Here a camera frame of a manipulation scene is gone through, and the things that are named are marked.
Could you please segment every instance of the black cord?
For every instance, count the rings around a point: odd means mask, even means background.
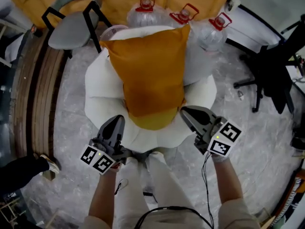
[[[115,192],[114,192],[114,195],[116,195],[116,194],[118,193],[118,191],[119,191],[119,189],[120,189],[121,186],[122,186],[122,183],[120,182],[120,183],[118,184],[118,187],[116,188],[116,190],[115,190]]]
[[[154,208],[148,212],[146,212],[144,215],[141,216],[141,218],[138,220],[136,226],[134,227],[134,229],[140,229],[141,225],[143,224],[146,216],[154,211],[157,210],[162,210],[162,209],[169,209],[169,210],[189,210],[193,213],[195,213],[197,216],[199,216],[211,229],[214,229],[214,218],[213,215],[211,213],[211,209],[210,209],[210,201],[209,201],[209,189],[208,189],[208,183],[207,183],[207,176],[206,176],[206,163],[209,159],[209,157],[211,156],[211,153],[207,153],[204,159],[204,163],[201,169],[201,175],[206,187],[206,195],[207,195],[207,202],[208,202],[208,211],[209,211],[209,216],[210,216],[210,221],[211,224],[202,216],[200,215],[195,209],[193,208],[187,208],[187,207],[180,207],[180,206],[169,206],[169,207],[159,207],[159,208]]]
[[[158,203],[158,201],[156,200],[155,196],[153,195],[153,193],[148,193],[148,192],[143,192],[144,196],[148,196],[148,197],[153,197],[154,201],[156,201],[156,203]]]
[[[205,221],[205,223],[210,227],[213,228],[212,225],[202,216],[200,215],[196,210],[192,208],[187,208],[187,207],[180,207],[180,206],[169,206],[169,207],[159,207],[159,208],[154,208],[148,212],[146,212],[144,215],[141,216],[141,218],[138,220],[138,223],[135,225],[134,229],[140,229],[141,225],[143,224],[146,216],[154,211],[157,210],[162,210],[162,209],[169,209],[169,210],[190,210],[191,212],[195,213],[197,216],[199,216],[201,219]]]
[[[209,157],[211,156],[211,153],[207,153],[205,156],[205,160],[203,163],[203,166],[201,168],[201,175],[205,184],[205,188],[206,188],[206,197],[207,197],[207,203],[208,203],[208,211],[209,211],[209,216],[210,216],[210,221],[212,224],[211,228],[214,228],[214,218],[213,215],[211,213],[211,209],[210,209],[210,201],[209,201],[209,188],[208,188],[208,182],[207,182],[207,177],[206,177],[206,164],[207,164],[207,160],[209,159]]]

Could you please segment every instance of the forearm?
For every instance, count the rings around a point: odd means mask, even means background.
[[[89,216],[100,218],[112,228],[114,215],[115,172],[100,177],[89,209]]]
[[[226,159],[220,163],[214,162],[214,166],[221,203],[223,204],[229,200],[243,198],[242,186],[230,159]]]

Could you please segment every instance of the marble floor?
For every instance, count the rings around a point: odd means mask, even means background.
[[[231,153],[231,161],[241,180],[246,203],[252,213],[265,207],[269,212],[281,197],[287,182],[300,163],[293,158],[291,128],[293,119],[286,108],[282,115],[275,110],[270,98],[264,97],[260,111],[253,114],[256,87],[239,89],[238,97],[233,83],[249,77],[247,67],[239,60],[242,52],[226,45],[217,57],[213,76],[217,85],[217,97],[212,110],[217,115],[232,119],[244,130],[244,135]],[[84,77],[87,67],[97,57],[92,43],[74,50],[67,62],[59,92],[54,128],[54,156],[61,164],[61,173],[49,182],[36,176],[22,189],[31,212],[37,222],[48,221],[58,210],[55,228],[77,228],[88,214],[98,176],[78,166],[82,148],[97,134],[98,129],[85,116]],[[295,119],[301,112],[302,96],[293,87],[292,98],[296,107]],[[203,157],[193,146],[190,136],[177,148],[168,149],[166,160],[191,199],[196,209],[208,218],[206,190],[201,176]],[[153,190],[149,174],[143,169],[142,186]],[[210,205],[217,224],[220,207],[216,175],[212,161],[207,163]]]

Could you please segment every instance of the white sleeve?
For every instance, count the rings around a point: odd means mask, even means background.
[[[223,203],[218,213],[219,229],[260,229],[242,198]]]
[[[80,229],[111,229],[111,228],[103,220],[94,216],[87,216],[84,220],[84,223],[80,226]]]

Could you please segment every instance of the white pants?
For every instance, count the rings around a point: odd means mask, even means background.
[[[193,208],[177,178],[167,166],[162,153],[151,153],[146,159],[146,164],[152,176],[155,187],[154,196],[159,207],[183,206]],[[119,180],[128,180],[128,185],[119,190],[115,196],[116,217],[118,219],[141,217],[149,209],[140,184],[138,161],[132,157],[128,158],[126,165],[121,167],[118,175]]]

